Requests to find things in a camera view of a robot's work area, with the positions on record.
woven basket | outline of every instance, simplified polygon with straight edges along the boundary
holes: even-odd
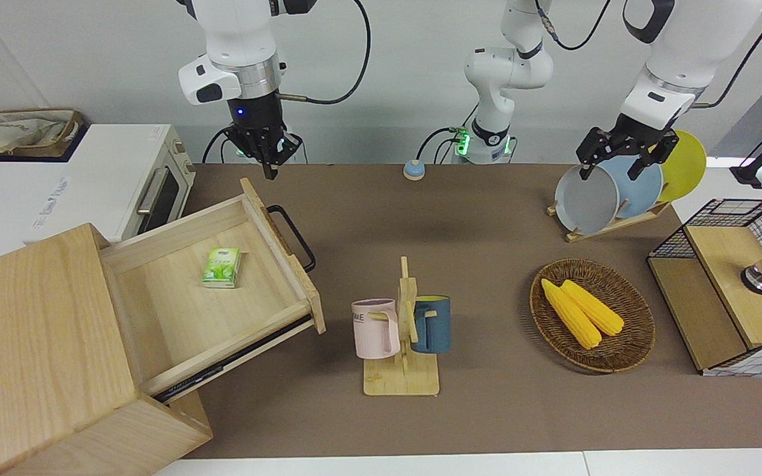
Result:
[[[602,335],[601,344],[586,350],[560,321],[542,292],[540,280],[557,284],[573,280],[599,298],[625,320],[619,335]],[[562,259],[550,263],[534,278],[531,313],[542,337],[572,364],[602,373],[620,372],[643,364],[654,346],[654,319],[643,296],[613,269],[587,259]]]

plate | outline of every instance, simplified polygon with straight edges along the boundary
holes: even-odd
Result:
[[[602,335],[601,344],[584,349],[548,304],[541,278],[562,284],[573,280],[616,311],[625,321],[619,334]],[[534,278],[529,297],[531,314],[542,338],[572,364],[611,374],[643,364],[654,347],[656,328],[648,304],[626,278],[600,262],[562,259],[546,265]]]
[[[616,181],[598,167],[587,180],[581,180],[581,166],[576,165],[560,177],[554,191],[554,211],[560,223],[580,235],[598,233],[611,224],[619,209]]]
[[[678,144],[663,163],[665,190],[660,192],[660,201],[671,202],[695,190],[707,169],[707,153],[699,139],[686,130],[676,130]]]
[[[620,219],[630,219],[646,213],[657,202],[660,190],[663,189],[663,171],[659,163],[646,167],[637,180],[628,177],[628,170],[637,158],[638,156],[617,156],[599,163],[599,167],[616,181],[620,198],[628,201],[616,214]]]

oven door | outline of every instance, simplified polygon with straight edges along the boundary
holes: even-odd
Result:
[[[184,210],[190,188],[169,152],[164,154],[162,166],[152,171],[149,186],[137,207],[137,214],[142,216],[137,235],[178,219]]]

white toaster oven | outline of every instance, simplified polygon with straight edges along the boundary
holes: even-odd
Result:
[[[196,177],[170,124],[93,124],[49,190],[25,244],[92,223],[109,241],[179,216]]]

white wall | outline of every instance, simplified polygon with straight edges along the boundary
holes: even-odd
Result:
[[[474,105],[475,90],[462,72],[466,52],[505,45],[499,33],[504,0],[364,3],[373,49],[362,88],[336,106],[284,106],[312,162],[408,159],[427,132],[459,123]],[[555,2],[551,17],[563,40],[580,40],[602,3]],[[586,130],[612,126],[648,53],[623,27],[621,6],[613,3],[596,37],[578,52],[546,40],[556,62],[553,82],[514,94],[517,159],[574,161]],[[363,51],[362,21],[351,0],[320,0],[309,15],[273,22],[289,65],[284,93],[335,97],[350,87]],[[51,104],[74,106],[94,122],[172,123],[199,154],[229,121],[223,104],[193,107],[179,91],[178,67],[203,52],[203,43],[174,0],[0,0],[0,109]],[[740,56],[720,72],[723,81],[706,99],[719,93]],[[710,149],[761,93],[762,47],[722,106],[690,112],[678,126]]]

